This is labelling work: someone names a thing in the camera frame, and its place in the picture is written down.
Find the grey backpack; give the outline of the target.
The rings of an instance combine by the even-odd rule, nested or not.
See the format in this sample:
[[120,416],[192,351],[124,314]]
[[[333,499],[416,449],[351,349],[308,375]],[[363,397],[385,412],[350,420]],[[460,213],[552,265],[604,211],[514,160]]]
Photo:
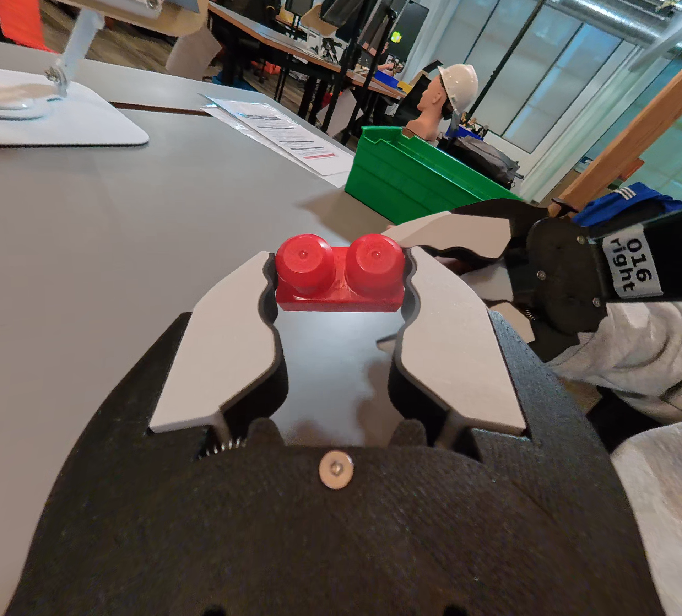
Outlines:
[[482,176],[510,190],[518,180],[520,165],[497,148],[473,136],[448,140],[445,151]]

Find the red building block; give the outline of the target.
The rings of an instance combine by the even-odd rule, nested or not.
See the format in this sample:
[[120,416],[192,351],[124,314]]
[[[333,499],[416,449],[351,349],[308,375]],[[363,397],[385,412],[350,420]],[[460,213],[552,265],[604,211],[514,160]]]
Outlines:
[[276,301],[286,311],[393,313],[405,295],[405,253],[392,238],[369,234],[349,246],[322,237],[287,239],[275,255]]

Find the mannequin head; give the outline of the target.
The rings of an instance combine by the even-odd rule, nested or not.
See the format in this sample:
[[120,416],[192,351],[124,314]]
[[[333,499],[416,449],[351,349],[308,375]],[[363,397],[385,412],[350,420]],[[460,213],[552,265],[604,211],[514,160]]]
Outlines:
[[414,120],[413,131],[422,140],[434,143],[444,133],[454,115],[454,107],[446,90],[443,76],[431,80],[417,105],[419,117]]

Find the white hard hat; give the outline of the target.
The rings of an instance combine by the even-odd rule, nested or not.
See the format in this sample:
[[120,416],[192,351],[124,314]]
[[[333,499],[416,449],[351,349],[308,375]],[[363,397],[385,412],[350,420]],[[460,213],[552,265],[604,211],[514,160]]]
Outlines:
[[479,81],[474,67],[470,64],[438,66],[440,80],[453,109],[452,117],[461,116],[474,102],[479,90]]

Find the long wooden desk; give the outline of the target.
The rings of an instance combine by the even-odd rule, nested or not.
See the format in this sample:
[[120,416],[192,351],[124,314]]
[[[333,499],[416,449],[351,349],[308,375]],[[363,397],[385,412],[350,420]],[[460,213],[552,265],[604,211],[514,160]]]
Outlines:
[[[226,21],[231,26],[236,29],[248,34],[251,38],[260,41],[260,43],[269,46],[273,49],[277,49],[287,55],[292,56],[300,61],[305,61],[309,66],[315,65],[324,69],[328,75],[324,79],[328,82],[335,82],[336,75],[339,74],[342,69],[338,64],[334,64],[328,60],[320,58],[314,54],[311,50],[305,49],[303,43],[296,42],[292,38],[277,32],[265,25],[257,23],[243,15],[239,15],[232,10],[229,10],[223,6],[217,5],[216,3],[209,1],[209,13],[214,15],[214,17],[220,17],[222,20]],[[364,86],[366,81],[365,76],[358,75],[355,72],[346,72],[343,84],[353,85],[355,87]],[[372,92],[377,92],[386,95],[394,100],[402,100],[406,97],[406,93],[397,88],[392,88],[378,81],[376,78],[372,77],[369,81],[369,90]]]

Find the printed paper sheet in sleeve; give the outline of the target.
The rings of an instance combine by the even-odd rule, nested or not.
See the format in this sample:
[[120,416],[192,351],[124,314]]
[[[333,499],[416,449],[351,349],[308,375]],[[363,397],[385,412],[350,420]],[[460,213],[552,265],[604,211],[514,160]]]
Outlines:
[[205,96],[202,108],[249,139],[307,169],[336,188],[344,187],[353,155],[316,128],[308,129],[270,104]]

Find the orange crate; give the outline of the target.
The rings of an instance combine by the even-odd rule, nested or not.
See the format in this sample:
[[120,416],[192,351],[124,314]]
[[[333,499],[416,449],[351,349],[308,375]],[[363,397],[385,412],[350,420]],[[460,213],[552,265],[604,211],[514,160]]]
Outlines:
[[39,0],[1,0],[1,42],[54,53],[44,41]]

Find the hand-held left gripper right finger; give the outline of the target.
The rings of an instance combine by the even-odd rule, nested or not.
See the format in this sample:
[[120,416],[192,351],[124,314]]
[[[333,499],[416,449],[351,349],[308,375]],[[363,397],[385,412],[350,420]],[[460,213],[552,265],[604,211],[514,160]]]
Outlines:
[[405,420],[422,425],[427,445],[452,448],[469,429],[524,435],[489,309],[422,247],[406,249],[401,314],[388,396]]

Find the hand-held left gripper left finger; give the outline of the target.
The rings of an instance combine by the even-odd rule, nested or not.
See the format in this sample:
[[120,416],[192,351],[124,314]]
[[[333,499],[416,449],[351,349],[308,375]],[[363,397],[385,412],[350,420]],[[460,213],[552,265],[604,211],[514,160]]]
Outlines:
[[149,422],[155,434],[209,426],[224,445],[245,441],[288,393],[275,321],[275,255],[260,252],[195,305]]

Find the green plastic bin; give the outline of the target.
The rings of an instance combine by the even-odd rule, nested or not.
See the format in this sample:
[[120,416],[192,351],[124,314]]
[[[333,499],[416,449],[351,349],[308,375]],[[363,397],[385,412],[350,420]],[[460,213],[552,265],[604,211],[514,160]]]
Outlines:
[[345,193],[398,225],[491,199],[521,198],[401,127],[365,126]]

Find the wooden beam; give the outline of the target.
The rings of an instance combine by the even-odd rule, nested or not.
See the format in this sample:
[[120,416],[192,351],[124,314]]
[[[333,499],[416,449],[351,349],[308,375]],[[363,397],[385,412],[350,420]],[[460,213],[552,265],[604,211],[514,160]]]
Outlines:
[[580,212],[681,117],[681,73],[633,119],[588,168],[552,201],[552,218]]

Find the blue striped cloth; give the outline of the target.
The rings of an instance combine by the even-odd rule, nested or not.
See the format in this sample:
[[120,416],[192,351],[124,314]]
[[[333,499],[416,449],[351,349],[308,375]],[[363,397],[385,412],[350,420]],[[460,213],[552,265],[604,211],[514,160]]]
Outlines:
[[618,189],[589,202],[572,221],[581,227],[594,227],[623,215],[631,209],[641,208],[644,203],[653,202],[659,213],[681,209],[681,201],[667,194],[661,194],[644,183],[621,186]]

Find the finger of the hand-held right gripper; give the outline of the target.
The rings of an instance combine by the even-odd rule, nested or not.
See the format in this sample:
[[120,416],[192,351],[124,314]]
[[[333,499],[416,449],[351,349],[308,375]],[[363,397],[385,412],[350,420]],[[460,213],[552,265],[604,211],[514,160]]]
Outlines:
[[536,222],[548,217],[546,208],[515,199],[490,199],[392,226],[385,236],[403,248],[462,252],[496,261],[514,239],[524,238]]
[[535,340],[531,320],[513,305],[512,284],[502,259],[481,268],[462,259],[441,259],[441,263],[457,274],[490,311],[502,315],[524,342]]

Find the white stand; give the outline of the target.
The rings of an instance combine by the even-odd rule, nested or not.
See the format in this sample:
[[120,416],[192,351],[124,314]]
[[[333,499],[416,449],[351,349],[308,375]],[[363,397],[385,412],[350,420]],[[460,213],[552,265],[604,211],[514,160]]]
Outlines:
[[1,70],[1,147],[143,146],[149,135],[74,74],[104,17],[81,10],[64,52],[45,75]]

